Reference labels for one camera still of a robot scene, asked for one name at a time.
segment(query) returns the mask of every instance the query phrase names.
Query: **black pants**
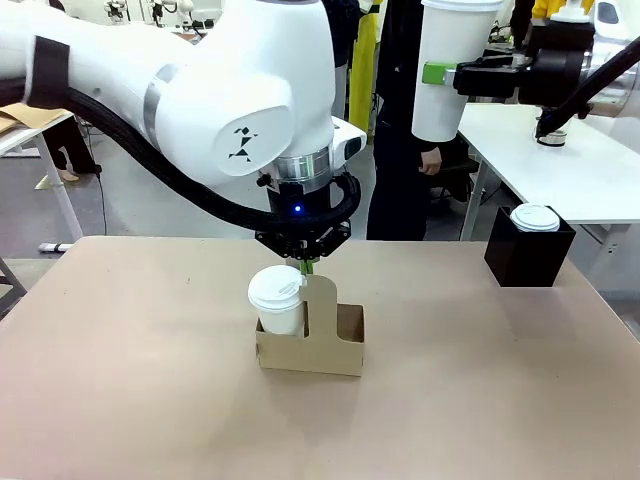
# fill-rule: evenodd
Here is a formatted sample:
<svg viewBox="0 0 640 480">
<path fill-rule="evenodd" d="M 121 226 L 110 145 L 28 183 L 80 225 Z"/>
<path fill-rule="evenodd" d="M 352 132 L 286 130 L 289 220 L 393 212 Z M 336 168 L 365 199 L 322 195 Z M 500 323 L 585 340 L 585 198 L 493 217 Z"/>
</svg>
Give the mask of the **black pants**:
<svg viewBox="0 0 640 480">
<path fill-rule="evenodd" d="M 91 155 L 89 155 L 89 149 L 84 143 L 74 118 L 60 122 L 58 125 L 45 130 L 42 135 L 45 142 L 47 142 L 47 147 L 49 147 L 56 168 L 60 170 L 66 168 L 67 159 L 60 151 L 60 148 L 64 147 L 75 173 L 95 173 L 96 164 Z"/>
<path fill-rule="evenodd" d="M 426 234 L 430 179 L 418 171 L 420 152 L 407 135 L 386 123 L 383 115 L 378 118 L 367 240 L 421 241 Z"/>
</svg>

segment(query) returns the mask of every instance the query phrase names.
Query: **floor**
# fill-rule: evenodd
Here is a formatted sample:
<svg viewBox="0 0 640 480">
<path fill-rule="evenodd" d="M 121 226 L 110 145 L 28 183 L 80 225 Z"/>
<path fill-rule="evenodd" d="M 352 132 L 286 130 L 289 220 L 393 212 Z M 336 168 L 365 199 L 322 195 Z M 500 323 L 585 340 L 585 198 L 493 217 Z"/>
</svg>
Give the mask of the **floor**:
<svg viewBox="0 0 640 480">
<path fill-rule="evenodd" d="M 222 222 L 179 197 L 108 137 L 92 135 L 92 147 L 96 161 L 104 169 L 102 186 L 109 235 L 253 238 L 253 232 Z M 371 147 L 350 161 L 349 170 L 360 180 L 363 189 L 361 206 L 352 218 L 352 236 L 364 239 L 375 177 Z M 0 257 L 55 258 L 40 255 L 38 245 L 45 241 L 71 241 L 53 192 L 33 190 L 44 174 L 45 167 L 39 158 L 0 158 Z M 488 238 L 498 206 L 514 204 L 514 199 L 498 186 L 497 178 L 487 182 L 486 200 L 478 215 L 473 240 Z M 266 194 L 255 185 L 253 178 L 241 179 L 217 191 L 238 203 L 268 208 Z M 104 234 L 100 185 L 95 177 L 82 178 L 70 185 L 68 192 L 84 233 Z M 444 204 L 436 201 L 426 240 L 457 240 L 465 209 L 465 204 L 456 201 Z M 578 268 L 586 271 L 596 249 L 597 244 L 579 231 L 570 257 Z M 29 262 L 21 261 L 18 266 L 18 277 L 30 286 L 48 269 L 50 262 L 31 262 L 30 266 Z M 640 294 L 624 289 L 601 293 L 632 325 L 630 328 L 640 331 L 636 322 L 640 319 Z"/>
</svg>

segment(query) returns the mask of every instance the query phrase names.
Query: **beige tabletop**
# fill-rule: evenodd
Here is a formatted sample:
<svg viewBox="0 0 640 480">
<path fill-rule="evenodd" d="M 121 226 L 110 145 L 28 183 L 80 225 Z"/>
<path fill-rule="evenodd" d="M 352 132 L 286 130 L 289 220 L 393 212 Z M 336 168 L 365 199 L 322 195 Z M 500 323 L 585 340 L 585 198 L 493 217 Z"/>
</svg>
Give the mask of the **beige tabletop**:
<svg viewBox="0 0 640 480">
<path fill-rule="evenodd" d="M 362 378 L 261 370 L 254 241 L 86 238 L 0 322 L 0 477 L 640 477 L 640 346 L 571 265 L 500 289 L 483 244 L 349 242 Z"/>
</svg>

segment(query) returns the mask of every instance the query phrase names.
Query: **table leg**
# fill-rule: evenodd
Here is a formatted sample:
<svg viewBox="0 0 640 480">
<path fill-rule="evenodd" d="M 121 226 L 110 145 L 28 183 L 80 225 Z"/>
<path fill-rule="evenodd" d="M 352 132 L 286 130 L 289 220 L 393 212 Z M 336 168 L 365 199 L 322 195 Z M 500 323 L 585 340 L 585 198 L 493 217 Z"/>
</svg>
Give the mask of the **table leg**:
<svg viewBox="0 0 640 480">
<path fill-rule="evenodd" d="M 469 206 L 467 207 L 467 214 L 464 217 L 464 225 L 462 226 L 462 233 L 460 234 L 460 241 L 466 242 L 471 240 L 471 233 L 473 232 L 473 226 L 476 223 L 476 217 L 478 216 L 478 210 L 480 209 L 480 200 L 482 200 L 482 189 L 484 183 L 487 180 L 487 174 L 489 173 L 489 165 L 482 160 L 480 162 L 480 168 L 478 169 L 478 178 L 476 179 L 476 185 L 471 192 L 471 198 L 469 199 Z"/>
<path fill-rule="evenodd" d="M 589 269 L 588 278 L 590 281 L 596 280 L 609 266 L 609 262 L 613 258 L 622 242 L 622 239 L 629 231 L 631 225 L 611 225 L 606 235 L 602 239 L 602 245 L 596 255 L 593 265 Z"/>
<path fill-rule="evenodd" d="M 6 284 L 11 286 L 11 290 L 8 293 L 0 296 L 0 319 L 2 313 L 11 308 L 21 297 L 27 294 L 27 290 L 22 286 L 20 281 L 13 274 L 11 269 L 0 258 L 0 284 Z"/>
<path fill-rule="evenodd" d="M 40 157 L 47 164 L 47 175 L 49 177 L 49 181 L 51 182 L 53 191 L 56 194 L 58 204 L 62 209 L 62 214 L 64 215 L 64 219 L 67 222 L 67 226 L 71 231 L 73 241 L 75 242 L 77 240 L 80 240 L 84 236 L 84 234 L 82 233 L 82 228 L 80 227 L 80 223 L 78 222 L 78 217 L 76 217 L 76 212 L 73 210 L 73 206 L 71 205 L 71 200 L 69 200 L 69 195 L 67 195 L 67 191 L 64 188 L 64 183 L 62 183 L 62 180 L 60 180 L 58 169 L 53 163 L 51 152 L 49 152 L 49 148 L 47 147 L 47 142 L 45 142 L 42 134 L 37 135 L 34 140 L 36 146 L 38 147 L 38 151 L 40 152 Z"/>
</svg>

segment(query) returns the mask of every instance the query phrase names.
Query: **white coffee cup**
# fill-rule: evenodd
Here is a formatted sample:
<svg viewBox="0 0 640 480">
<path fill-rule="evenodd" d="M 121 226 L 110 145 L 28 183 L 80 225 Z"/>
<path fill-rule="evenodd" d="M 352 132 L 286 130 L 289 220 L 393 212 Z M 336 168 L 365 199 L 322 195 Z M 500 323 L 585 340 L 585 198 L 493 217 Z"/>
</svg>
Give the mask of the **white coffee cup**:
<svg viewBox="0 0 640 480">
<path fill-rule="evenodd" d="M 422 0 L 424 16 L 413 134 L 423 140 L 447 142 L 458 132 L 467 97 L 450 85 L 422 83 L 426 62 L 458 64 L 481 57 L 491 26 L 504 0 Z"/>
<path fill-rule="evenodd" d="M 511 221 L 521 232 L 557 232 L 560 217 L 545 205 L 523 203 L 511 212 Z"/>
<path fill-rule="evenodd" d="M 300 271 L 287 265 L 268 267 L 254 275 L 249 282 L 249 301 L 265 332 L 304 336 L 303 282 Z"/>
</svg>

